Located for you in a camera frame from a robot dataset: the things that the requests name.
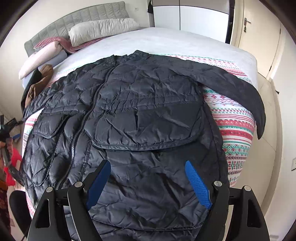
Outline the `brown jacket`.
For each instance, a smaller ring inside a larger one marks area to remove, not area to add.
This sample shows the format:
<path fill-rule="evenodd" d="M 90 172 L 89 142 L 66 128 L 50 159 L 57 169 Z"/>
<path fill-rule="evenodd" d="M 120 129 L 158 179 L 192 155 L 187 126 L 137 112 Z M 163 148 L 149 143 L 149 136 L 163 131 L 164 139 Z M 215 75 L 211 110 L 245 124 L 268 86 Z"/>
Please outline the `brown jacket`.
<path fill-rule="evenodd" d="M 41 80 L 30 87 L 25 102 L 25 108 L 33 101 L 33 99 L 36 96 L 38 96 L 44 90 L 44 88 L 48 85 L 49 81 L 51 80 L 54 72 L 52 65 L 49 64 L 44 65 L 39 71 L 42 74 Z"/>

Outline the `white bed mattress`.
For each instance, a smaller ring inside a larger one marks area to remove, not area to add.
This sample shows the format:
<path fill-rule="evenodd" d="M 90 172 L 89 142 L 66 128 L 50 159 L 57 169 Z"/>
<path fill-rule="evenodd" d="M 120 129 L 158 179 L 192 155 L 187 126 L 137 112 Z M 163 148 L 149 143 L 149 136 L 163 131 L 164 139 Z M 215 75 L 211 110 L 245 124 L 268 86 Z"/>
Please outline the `white bed mattress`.
<path fill-rule="evenodd" d="M 68 57 L 54 67 L 51 80 L 54 82 L 87 63 L 137 50 L 217 66 L 258 87 L 257 63 L 250 53 L 202 35 L 165 28 L 144 28 L 104 37 L 74 54 L 67 53 Z"/>

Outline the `grey padded headboard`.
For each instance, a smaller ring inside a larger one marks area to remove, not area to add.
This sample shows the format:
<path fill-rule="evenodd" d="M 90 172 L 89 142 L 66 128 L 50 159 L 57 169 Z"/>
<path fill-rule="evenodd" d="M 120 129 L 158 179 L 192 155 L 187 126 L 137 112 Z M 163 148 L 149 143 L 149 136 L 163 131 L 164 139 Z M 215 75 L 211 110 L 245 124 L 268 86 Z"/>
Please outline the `grey padded headboard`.
<path fill-rule="evenodd" d="M 71 12 L 38 32 L 32 39 L 24 43 L 24 48 L 28 56 L 36 53 L 36 44 L 49 37 L 69 38 L 70 29 L 83 22 L 105 20 L 105 19 L 124 19 L 129 18 L 125 8 L 125 2 L 106 3 L 89 6 Z"/>

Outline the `white grey wardrobe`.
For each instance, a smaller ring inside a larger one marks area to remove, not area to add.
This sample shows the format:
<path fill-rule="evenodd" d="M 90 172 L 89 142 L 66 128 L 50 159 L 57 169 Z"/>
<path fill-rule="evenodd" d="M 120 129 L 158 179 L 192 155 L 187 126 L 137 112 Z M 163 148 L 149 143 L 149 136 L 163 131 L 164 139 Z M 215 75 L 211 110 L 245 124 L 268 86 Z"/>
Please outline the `white grey wardrobe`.
<path fill-rule="evenodd" d="M 152 6 L 157 28 L 186 31 L 230 43 L 234 1 L 152 1 Z"/>

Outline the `pink red folded blanket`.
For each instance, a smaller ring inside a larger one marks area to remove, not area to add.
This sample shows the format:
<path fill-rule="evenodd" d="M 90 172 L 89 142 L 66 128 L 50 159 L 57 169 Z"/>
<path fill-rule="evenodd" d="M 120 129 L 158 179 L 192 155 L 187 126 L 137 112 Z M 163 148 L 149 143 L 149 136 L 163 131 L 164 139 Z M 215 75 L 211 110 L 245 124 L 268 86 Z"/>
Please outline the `pink red folded blanket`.
<path fill-rule="evenodd" d="M 44 48 L 46 45 L 50 44 L 51 42 L 55 42 L 57 41 L 59 43 L 59 45 L 62 46 L 62 48 L 69 54 L 74 54 L 76 53 L 78 50 L 81 50 L 83 48 L 86 48 L 96 42 L 99 42 L 101 40 L 103 40 L 103 38 L 98 38 L 98 39 L 94 39 L 94 40 L 91 40 L 91 41 L 88 41 L 88 42 L 85 42 L 79 46 L 76 46 L 74 47 L 71 43 L 70 40 L 67 40 L 63 37 L 49 37 L 49 38 L 46 38 L 42 41 L 40 41 L 38 44 L 36 44 L 36 46 L 34 47 L 35 50 L 41 50 L 42 48 Z"/>

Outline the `light pink pillow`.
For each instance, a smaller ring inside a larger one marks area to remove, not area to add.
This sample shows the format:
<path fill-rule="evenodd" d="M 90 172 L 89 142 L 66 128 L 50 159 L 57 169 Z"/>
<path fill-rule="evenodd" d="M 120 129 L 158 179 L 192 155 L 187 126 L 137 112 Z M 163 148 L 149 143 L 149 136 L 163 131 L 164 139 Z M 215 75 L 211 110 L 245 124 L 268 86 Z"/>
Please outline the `light pink pillow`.
<path fill-rule="evenodd" d="M 63 48 L 58 41 L 51 42 L 44 46 L 24 62 L 18 73 L 18 78 L 23 79 L 38 66 L 57 56 L 62 50 Z"/>

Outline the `black garment beside brown jacket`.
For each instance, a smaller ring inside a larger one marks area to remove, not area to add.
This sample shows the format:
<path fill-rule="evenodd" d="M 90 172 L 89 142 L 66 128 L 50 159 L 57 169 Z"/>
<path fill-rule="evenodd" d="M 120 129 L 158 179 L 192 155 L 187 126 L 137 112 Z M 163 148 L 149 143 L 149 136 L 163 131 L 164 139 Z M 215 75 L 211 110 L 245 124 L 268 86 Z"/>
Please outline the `black garment beside brown jacket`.
<path fill-rule="evenodd" d="M 27 95 L 29 93 L 30 87 L 33 84 L 38 83 L 41 80 L 41 77 L 42 77 L 41 72 L 38 70 L 38 68 L 36 68 L 33 71 L 30 80 L 27 82 L 27 85 L 26 85 L 25 90 L 24 90 L 23 95 L 22 95 L 22 99 L 21 99 L 21 110 L 22 110 L 22 113 L 25 110 L 25 102 L 26 102 Z"/>

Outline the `black bag on wardrobe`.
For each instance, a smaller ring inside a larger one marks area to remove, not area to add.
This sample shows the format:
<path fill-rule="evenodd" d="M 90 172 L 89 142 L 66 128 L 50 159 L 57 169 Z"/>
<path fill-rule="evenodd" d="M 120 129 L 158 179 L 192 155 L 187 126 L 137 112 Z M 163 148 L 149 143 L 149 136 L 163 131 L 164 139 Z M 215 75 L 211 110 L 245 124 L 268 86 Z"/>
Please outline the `black bag on wardrobe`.
<path fill-rule="evenodd" d="M 149 14 L 152 14 L 152 15 L 154 14 L 153 6 L 152 6 L 152 0 L 149 0 L 149 1 L 148 1 L 147 12 L 148 12 Z"/>

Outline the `cream door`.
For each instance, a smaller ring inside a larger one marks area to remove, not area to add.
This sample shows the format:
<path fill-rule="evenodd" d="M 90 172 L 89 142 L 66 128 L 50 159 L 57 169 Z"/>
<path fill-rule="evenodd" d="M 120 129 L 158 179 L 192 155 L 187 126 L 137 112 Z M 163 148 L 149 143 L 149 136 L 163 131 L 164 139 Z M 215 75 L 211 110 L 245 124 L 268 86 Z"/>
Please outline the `cream door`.
<path fill-rule="evenodd" d="M 243 3 L 243 22 L 247 18 L 251 23 L 247 23 L 246 33 L 242 26 L 239 47 L 256 58 L 258 73 L 267 77 L 278 48 L 280 20 L 261 1 Z"/>

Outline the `lavender folded blanket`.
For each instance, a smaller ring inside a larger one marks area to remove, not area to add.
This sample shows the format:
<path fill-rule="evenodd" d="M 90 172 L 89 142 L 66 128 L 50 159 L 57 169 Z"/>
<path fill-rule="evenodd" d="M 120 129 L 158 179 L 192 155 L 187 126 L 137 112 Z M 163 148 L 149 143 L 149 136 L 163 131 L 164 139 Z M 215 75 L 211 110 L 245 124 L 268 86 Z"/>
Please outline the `lavender folded blanket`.
<path fill-rule="evenodd" d="M 38 70 L 41 70 L 41 68 L 46 64 L 49 64 L 49 65 L 52 65 L 52 67 L 55 67 L 59 63 L 63 62 L 67 57 L 68 57 L 68 55 L 67 55 L 66 51 L 61 50 L 58 55 L 56 55 L 52 59 L 48 60 L 47 62 L 41 64 L 40 66 L 38 66 Z M 28 85 L 28 82 L 30 81 L 31 76 L 33 75 L 33 72 L 34 71 L 30 72 L 26 77 L 22 78 L 23 89 L 25 89 L 26 86 Z"/>

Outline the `beige pillow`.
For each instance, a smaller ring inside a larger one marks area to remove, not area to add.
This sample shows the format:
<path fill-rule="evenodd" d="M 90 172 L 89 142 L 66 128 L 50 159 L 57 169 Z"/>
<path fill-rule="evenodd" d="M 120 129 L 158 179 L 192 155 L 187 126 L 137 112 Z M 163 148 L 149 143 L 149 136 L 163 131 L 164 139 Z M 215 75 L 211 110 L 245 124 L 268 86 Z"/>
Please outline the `beige pillow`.
<path fill-rule="evenodd" d="M 110 37 L 140 29 L 140 24 L 134 19 L 105 19 L 82 22 L 73 26 L 69 31 L 70 41 L 73 47 L 86 42 Z"/>

